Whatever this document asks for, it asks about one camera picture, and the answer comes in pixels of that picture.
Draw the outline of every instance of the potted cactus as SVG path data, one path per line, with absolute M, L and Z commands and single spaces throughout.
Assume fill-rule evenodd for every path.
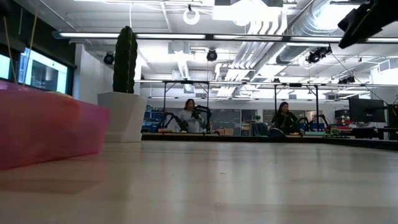
M 136 60 L 136 36 L 126 26 L 121 30 L 116 44 L 113 92 L 98 95 L 98 104 L 107 107 L 110 113 L 107 142 L 141 141 L 146 100 L 134 94 Z

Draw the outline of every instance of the woman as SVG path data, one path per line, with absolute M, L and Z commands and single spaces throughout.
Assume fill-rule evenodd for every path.
M 297 128 L 297 120 L 296 116 L 289 111 L 289 104 L 282 102 L 271 122 L 273 128 L 277 128 L 285 134 L 290 134 L 301 131 Z
M 193 99 L 188 99 L 185 102 L 184 110 L 178 114 L 178 118 L 181 121 L 186 121 L 188 123 L 188 132 L 189 133 L 199 133 L 200 132 L 200 125 L 199 123 L 202 122 L 202 118 L 199 115 L 198 119 L 195 119 L 192 116 L 192 110 L 195 107 L 195 101 Z

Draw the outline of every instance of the pink plastic bin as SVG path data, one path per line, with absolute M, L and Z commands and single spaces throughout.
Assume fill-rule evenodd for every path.
M 0 170 L 99 153 L 109 111 L 0 81 Z

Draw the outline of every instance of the gray top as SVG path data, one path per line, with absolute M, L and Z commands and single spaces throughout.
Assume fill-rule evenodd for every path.
M 200 125 L 199 122 L 202 121 L 201 116 L 199 116 L 199 120 L 196 120 L 195 118 L 192 117 L 192 111 L 190 110 L 182 110 L 178 114 L 178 118 L 181 119 L 181 121 L 186 121 L 188 123 L 188 132 L 189 133 L 200 133 Z

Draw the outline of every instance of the white planter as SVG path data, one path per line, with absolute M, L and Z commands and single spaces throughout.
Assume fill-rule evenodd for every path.
M 98 105 L 109 109 L 106 142 L 140 142 L 146 99 L 142 96 L 108 92 L 98 94 Z

